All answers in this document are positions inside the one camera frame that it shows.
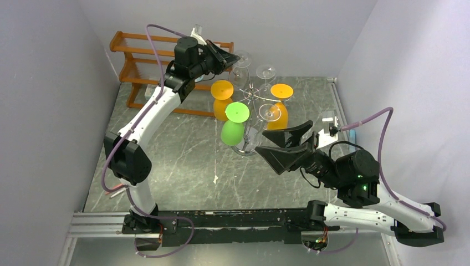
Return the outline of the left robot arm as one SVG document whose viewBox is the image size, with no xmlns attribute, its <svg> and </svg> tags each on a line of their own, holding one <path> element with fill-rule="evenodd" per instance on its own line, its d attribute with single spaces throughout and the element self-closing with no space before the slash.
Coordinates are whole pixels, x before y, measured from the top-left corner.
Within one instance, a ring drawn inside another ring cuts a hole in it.
<svg viewBox="0 0 470 266">
<path fill-rule="evenodd" d="M 174 59 L 166 69 L 153 95 L 118 133 L 104 138 L 106 169 L 110 169 L 126 189 L 130 213 L 145 233 L 153 232 L 163 217 L 158 215 L 147 180 L 152 162 L 146 154 L 148 143 L 163 121 L 188 97 L 203 75 L 220 75 L 240 61 L 210 40 L 181 37 L 174 47 Z"/>
</svg>

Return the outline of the clear wine glass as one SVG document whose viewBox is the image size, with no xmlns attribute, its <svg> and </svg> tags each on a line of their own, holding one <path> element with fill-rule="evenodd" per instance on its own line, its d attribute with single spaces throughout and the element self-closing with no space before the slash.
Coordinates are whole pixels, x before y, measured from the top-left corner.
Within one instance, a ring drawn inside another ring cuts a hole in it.
<svg viewBox="0 0 470 266">
<path fill-rule="evenodd" d="M 271 64 L 263 64 L 257 67 L 256 75 L 263 80 L 263 83 L 259 88 L 261 92 L 265 93 L 271 88 L 276 74 L 276 68 Z"/>
</svg>

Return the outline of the green plastic goblet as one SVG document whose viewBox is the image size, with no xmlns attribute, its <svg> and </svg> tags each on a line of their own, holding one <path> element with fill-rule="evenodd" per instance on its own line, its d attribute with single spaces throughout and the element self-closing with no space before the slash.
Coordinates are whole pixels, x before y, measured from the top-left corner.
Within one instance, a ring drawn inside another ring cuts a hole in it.
<svg viewBox="0 0 470 266">
<path fill-rule="evenodd" d="M 250 116 L 248 106 L 242 102 L 230 103 L 225 110 L 227 121 L 223 124 L 221 140 L 228 146 L 238 145 L 244 138 L 244 125 Z"/>
</svg>

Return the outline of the orange plastic goblet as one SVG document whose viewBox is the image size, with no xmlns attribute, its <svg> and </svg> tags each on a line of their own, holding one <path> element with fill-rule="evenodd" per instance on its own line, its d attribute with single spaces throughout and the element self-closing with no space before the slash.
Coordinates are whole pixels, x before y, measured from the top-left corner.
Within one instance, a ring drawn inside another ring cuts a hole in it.
<svg viewBox="0 0 470 266">
<path fill-rule="evenodd" d="M 233 85 L 227 80 L 215 81 L 211 86 L 211 95 L 214 98 L 213 112 L 215 118 L 221 121 L 227 121 L 225 113 L 226 107 L 233 103 L 232 95 L 234 93 Z"/>
<path fill-rule="evenodd" d="M 268 123 L 268 130 L 281 130 L 288 127 L 289 113 L 284 102 L 292 97 L 293 92 L 293 88 L 287 84 L 275 84 L 271 87 L 270 93 L 279 102 L 276 102 L 270 109 L 270 111 L 274 112 L 276 120 Z"/>
</svg>

